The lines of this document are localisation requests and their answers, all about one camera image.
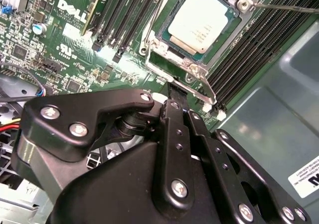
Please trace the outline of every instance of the capacitor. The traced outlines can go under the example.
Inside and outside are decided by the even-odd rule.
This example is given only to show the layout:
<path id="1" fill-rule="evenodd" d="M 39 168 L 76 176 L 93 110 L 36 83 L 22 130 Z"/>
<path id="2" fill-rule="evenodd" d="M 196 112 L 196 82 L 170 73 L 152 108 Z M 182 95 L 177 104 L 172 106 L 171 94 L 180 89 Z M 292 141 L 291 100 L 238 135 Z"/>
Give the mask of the capacitor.
<path id="1" fill-rule="evenodd" d="M 43 23 L 38 23 L 38 24 L 34 24 L 32 31 L 34 32 L 34 34 L 36 35 L 43 35 L 46 33 L 47 28 L 46 25 Z"/>

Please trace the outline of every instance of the dell logo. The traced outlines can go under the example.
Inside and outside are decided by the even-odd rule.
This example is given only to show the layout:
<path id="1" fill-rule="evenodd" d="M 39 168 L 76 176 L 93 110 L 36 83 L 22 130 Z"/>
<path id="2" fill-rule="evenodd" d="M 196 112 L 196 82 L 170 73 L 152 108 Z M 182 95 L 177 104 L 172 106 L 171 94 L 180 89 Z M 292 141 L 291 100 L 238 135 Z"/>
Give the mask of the dell logo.
<path id="1" fill-rule="evenodd" d="M 69 5 L 65 0 L 59 0 L 58 3 L 58 8 L 67 11 L 68 14 L 73 15 L 76 19 L 79 21 L 86 23 L 86 13 L 82 13 L 80 16 L 81 10 L 80 9 L 75 9 L 73 5 Z"/>
<path id="2" fill-rule="evenodd" d="M 308 181 L 314 184 L 315 186 L 319 186 L 319 173 L 309 178 Z"/>

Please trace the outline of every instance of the black plastic bracket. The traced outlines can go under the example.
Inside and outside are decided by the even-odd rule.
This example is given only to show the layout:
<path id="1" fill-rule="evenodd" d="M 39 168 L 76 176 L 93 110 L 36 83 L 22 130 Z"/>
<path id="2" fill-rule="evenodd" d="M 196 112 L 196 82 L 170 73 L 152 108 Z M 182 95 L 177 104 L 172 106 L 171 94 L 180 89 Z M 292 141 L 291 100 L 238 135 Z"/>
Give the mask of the black plastic bracket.
<path id="1" fill-rule="evenodd" d="M 237 179 L 223 145 L 210 137 L 202 118 L 195 112 L 187 113 L 191 142 L 195 153 L 202 160 L 204 172 L 216 203 L 220 219 L 225 223 L 254 222 L 265 224 L 257 211 L 249 202 L 247 195 Z M 250 214 L 245 218 L 240 207 L 248 207 Z"/>
<path id="2" fill-rule="evenodd" d="M 305 223 L 295 212 L 299 210 L 305 220 L 310 216 L 226 131 L 215 130 L 212 137 L 218 139 L 235 168 L 237 179 L 254 208 L 267 223 Z"/>
<path id="3" fill-rule="evenodd" d="M 67 162 L 77 162 L 86 158 L 93 147 L 105 145 L 93 143 L 101 134 L 109 134 L 122 114 L 148 112 L 153 106 L 151 96 L 137 89 L 41 97 L 25 104 L 20 127 L 28 140 L 52 155 Z M 43 117 L 41 110 L 45 107 L 57 109 L 60 116 L 56 119 Z M 87 128 L 84 137 L 76 137 L 70 132 L 70 125 L 74 123 Z M 100 126 L 104 126 L 102 132 L 98 131 Z"/>
<path id="4" fill-rule="evenodd" d="M 189 131 L 183 124 L 180 103 L 167 100 L 160 115 L 160 133 L 152 198 L 156 208 L 170 219 L 178 219 L 194 203 Z"/>

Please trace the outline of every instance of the red wire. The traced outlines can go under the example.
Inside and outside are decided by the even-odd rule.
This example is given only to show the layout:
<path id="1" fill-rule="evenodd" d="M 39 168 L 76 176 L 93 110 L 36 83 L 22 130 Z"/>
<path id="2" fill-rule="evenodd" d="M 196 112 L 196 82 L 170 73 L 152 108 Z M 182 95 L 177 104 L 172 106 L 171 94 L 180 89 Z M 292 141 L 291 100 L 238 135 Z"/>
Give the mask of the red wire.
<path id="1" fill-rule="evenodd" d="M 8 126 L 5 126 L 5 127 L 1 127 L 0 128 L 0 132 L 4 132 L 8 129 L 11 129 L 11 128 L 19 128 L 19 125 L 17 124 L 11 124 L 11 125 L 8 125 Z"/>

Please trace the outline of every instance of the connector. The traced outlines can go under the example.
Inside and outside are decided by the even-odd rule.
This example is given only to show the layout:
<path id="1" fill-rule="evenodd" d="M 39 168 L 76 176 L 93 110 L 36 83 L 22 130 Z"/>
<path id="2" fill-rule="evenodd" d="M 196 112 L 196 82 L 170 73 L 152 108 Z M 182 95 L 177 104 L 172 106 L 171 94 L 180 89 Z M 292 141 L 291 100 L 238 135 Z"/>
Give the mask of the connector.
<path id="1" fill-rule="evenodd" d="M 12 7 L 11 6 L 4 6 L 2 9 L 1 9 L 1 12 L 3 14 L 11 14 L 13 12 L 12 10 Z"/>

